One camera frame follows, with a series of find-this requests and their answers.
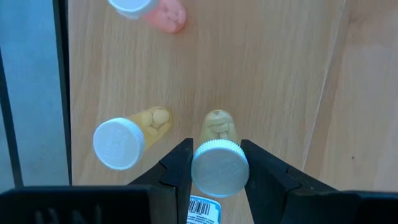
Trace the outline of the pink pill vial white cap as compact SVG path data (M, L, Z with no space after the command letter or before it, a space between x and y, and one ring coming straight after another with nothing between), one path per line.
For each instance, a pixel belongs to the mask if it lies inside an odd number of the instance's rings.
M168 34L180 32L187 12L180 0L108 0L116 12L129 19L142 19Z

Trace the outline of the yellow pill vial white cap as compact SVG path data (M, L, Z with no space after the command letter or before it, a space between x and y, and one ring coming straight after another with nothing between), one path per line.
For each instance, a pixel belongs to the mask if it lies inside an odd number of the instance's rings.
M239 141L228 112L213 110L205 116L191 166L191 177L198 190L224 198L244 188L249 179L249 163Z
M163 106L154 106L128 117L112 118L95 129L93 150L110 169L130 169L171 127L171 112Z

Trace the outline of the black aluminium rig frame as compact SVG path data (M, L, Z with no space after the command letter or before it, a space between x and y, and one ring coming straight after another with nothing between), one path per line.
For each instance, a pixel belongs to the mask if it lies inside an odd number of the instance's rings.
M70 114L70 61L68 41L68 0L52 0L57 45L60 96L62 103L68 184L72 185L72 140Z

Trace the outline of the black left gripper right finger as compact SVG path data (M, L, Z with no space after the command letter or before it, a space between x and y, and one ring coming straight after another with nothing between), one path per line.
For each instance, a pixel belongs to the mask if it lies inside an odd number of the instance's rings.
M327 184L284 162L250 140L241 147L249 163L246 196L254 224L321 224L323 219L306 202L294 204L294 194L317 195L336 192Z

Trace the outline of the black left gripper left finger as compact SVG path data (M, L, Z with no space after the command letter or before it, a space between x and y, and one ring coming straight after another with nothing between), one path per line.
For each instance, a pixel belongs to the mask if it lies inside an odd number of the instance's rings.
M186 138L129 184L144 188L144 194L131 201L135 223L187 223L192 189L192 159L193 139Z

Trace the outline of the white melatonin bottle blue label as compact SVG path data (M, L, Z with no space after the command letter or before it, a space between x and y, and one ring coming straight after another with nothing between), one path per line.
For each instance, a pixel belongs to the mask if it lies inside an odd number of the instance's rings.
M187 224L221 224L221 205L196 195L190 196Z

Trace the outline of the wooden shelf black metal frame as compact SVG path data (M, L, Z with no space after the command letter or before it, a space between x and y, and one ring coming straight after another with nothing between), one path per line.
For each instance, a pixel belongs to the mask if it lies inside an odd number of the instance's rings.
M176 144L193 138L212 110L234 118L239 137L319 177L315 149L332 61L351 0L182 0L181 33L120 16L107 0L69 0L72 179L126 184ZM172 129L132 169L111 170L92 149L95 127L152 106Z

